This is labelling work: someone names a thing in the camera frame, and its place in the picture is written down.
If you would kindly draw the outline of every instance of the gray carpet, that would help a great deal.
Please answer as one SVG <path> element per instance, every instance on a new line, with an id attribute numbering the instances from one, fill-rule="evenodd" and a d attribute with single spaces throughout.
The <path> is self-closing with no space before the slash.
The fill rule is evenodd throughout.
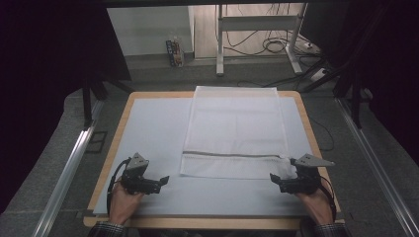
<path id="1" fill-rule="evenodd" d="M 141 60 L 131 58 L 128 61 L 132 81 L 126 84 L 137 91 L 187 91 L 195 90 L 197 85 L 255 87 L 257 85 L 250 82 L 266 85 L 293 77 L 291 66 L 285 58 L 227 60 L 223 77 L 215 76 L 213 60 L 191 61 L 183 68 L 171 68 L 166 61 L 159 63 L 158 60 L 144 66 Z M 309 80 L 304 79 L 298 86 L 308 83 Z M 295 85 L 293 81 L 279 86 L 279 90 L 292 90 Z M 336 166 L 328 171 L 347 225 L 354 236 L 403 236 L 401 225 L 338 110 L 331 93 L 333 85 L 333 81 L 329 82 L 311 93 L 303 94 L 302 98 L 323 158 L 336 162 Z M 83 225 L 83 213 L 128 98 L 128 94 L 118 88 L 106 86 L 110 95 L 95 129 L 98 136 L 103 135 L 102 132 L 107 133 L 104 145 L 102 150 L 98 143 L 88 146 L 89 152 L 82 158 L 49 236 L 86 236 L 89 231 Z M 0 216 L 1 236 L 30 236 L 34 232 L 80 134 L 83 121 L 81 93 L 78 91 L 67 98 L 61 122 L 37 166 Z M 386 172 L 417 219 L 418 167 L 380 125 L 367 104 L 362 105 L 361 123 Z"/>

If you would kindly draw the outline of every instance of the power strip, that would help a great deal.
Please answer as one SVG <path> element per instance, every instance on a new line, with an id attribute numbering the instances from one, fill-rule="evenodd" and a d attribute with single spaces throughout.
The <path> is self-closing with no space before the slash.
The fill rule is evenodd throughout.
<path id="1" fill-rule="evenodd" d="M 322 78 L 327 73 L 329 73 L 329 71 L 327 69 L 320 68 L 316 73 L 314 73 L 314 75 L 311 76 L 310 80 L 313 81 L 313 82 L 315 82 L 318 79 Z"/>

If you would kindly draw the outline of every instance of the metal rail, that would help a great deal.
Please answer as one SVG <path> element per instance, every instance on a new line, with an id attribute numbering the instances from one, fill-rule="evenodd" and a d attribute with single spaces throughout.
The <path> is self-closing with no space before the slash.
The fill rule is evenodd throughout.
<path id="1" fill-rule="evenodd" d="M 95 129 L 99 113 L 104 105 L 104 102 L 97 101 L 92 111 L 92 123 L 88 129 L 82 131 L 77 139 L 76 144 L 70 154 L 70 157 L 65 164 L 64 170 L 59 177 L 58 182 L 46 204 L 45 210 L 42 213 L 40 221 L 35 228 L 33 237 L 45 237 L 48 236 L 49 231 L 52 228 L 53 222 L 61 208 L 62 202 L 67 195 L 67 191 L 70 188 L 71 182 L 77 171 L 77 167 L 80 164 L 80 160 L 86 150 L 89 139 Z"/>
<path id="2" fill-rule="evenodd" d="M 367 138 L 364 136 L 364 133 L 361 129 L 358 129 L 355 123 L 352 121 L 350 116 L 350 108 L 347 104 L 347 101 L 344 99 L 336 99 L 337 104 L 340 106 L 341 112 L 351 129 L 355 140 L 363 152 L 364 157 L 370 165 L 370 168 L 373 171 L 373 174 L 376 176 L 376 179 L 381 186 L 382 191 L 385 194 L 389 204 L 391 205 L 395 215 L 397 216 L 401 227 L 403 227 L 406 236 L 419 236 L 418 225 L 415 223 L 415 220 L 404 202 L 402 196 L 398 193 L 397 189 L 391 182 L 390 177 L 387 175 L 385 169 L 382 167 L 379 162 L 378 157 L 376 156 L 373 148 L 370 146 Z"/>

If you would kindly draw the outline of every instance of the white towel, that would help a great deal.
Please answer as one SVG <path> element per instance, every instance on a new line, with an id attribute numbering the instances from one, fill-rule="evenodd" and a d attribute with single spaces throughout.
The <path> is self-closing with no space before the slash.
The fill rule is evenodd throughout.
<path id="1" fill-rule="evenodd" d="M 226 179 L 294 177 L 276 88 L 197 87 L 181 174 Z"/>

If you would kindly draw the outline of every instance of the hand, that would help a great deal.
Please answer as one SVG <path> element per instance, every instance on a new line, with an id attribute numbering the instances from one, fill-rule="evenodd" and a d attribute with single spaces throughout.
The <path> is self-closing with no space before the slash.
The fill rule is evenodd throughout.
<path id="1" fill-rule="evenodd" d="M 138 208 L 144 194 L 130 195 L 118 179 L 112 190 L 109 222 L 124 225 Z"/>
<path id="2" fill-rule="evenodd" d="M 323 187 L 329 191 L 327 183 L 322 181 Z M 304 204 L 308 214 L 317 225 L 333 224 L 332 209 L 329 205 L 327 196 L 321 189 L 317 189 L 314 194 L 295 194 Z"/>

